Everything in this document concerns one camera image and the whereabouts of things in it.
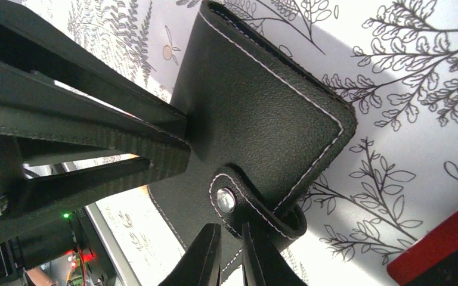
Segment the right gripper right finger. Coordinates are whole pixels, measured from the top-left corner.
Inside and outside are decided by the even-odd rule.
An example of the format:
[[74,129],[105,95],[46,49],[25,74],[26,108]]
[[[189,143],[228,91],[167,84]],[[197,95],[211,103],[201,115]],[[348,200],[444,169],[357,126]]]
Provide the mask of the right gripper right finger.
[[248,286],[306,286],[289,267],[271,239],[258,228],[242,226],[242,271]]

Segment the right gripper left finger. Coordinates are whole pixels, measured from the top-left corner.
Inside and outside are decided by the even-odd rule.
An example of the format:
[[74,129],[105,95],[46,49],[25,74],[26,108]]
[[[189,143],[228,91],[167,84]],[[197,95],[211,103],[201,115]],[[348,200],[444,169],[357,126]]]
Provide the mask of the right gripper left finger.
[[221,226],[207,223],[159,286],[221,285]]

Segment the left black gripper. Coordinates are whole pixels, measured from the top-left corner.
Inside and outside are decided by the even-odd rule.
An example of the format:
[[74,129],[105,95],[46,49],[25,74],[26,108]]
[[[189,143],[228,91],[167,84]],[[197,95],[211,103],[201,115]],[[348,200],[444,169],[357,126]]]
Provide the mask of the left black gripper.
[[27,270],[70,250],[114,285],[87,211],[61,214],[179,175],[189,156],[169,132],[0,62],[0,285],[29,285]]

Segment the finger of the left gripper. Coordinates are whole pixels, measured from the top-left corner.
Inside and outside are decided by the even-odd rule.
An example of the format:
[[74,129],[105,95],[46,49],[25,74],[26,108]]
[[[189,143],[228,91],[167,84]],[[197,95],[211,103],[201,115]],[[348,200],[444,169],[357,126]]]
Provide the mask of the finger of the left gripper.
[[183,140],[185,115],[104,64],[25,6],[0,1],[0,65],[40,72]]

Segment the black leather card holder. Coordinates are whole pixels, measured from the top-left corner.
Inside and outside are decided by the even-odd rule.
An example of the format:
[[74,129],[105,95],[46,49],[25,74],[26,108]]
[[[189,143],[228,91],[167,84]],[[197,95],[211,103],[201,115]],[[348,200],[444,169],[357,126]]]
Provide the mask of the black leather card holder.
[[186,171],[148,186],[187,248],[221,225],[221,280],[242,263],[250,223],[279,251],[307,230],[298,199],[355,134],[355,111],[270,41],[214,1],[203,1],[171,104],[187,117]]

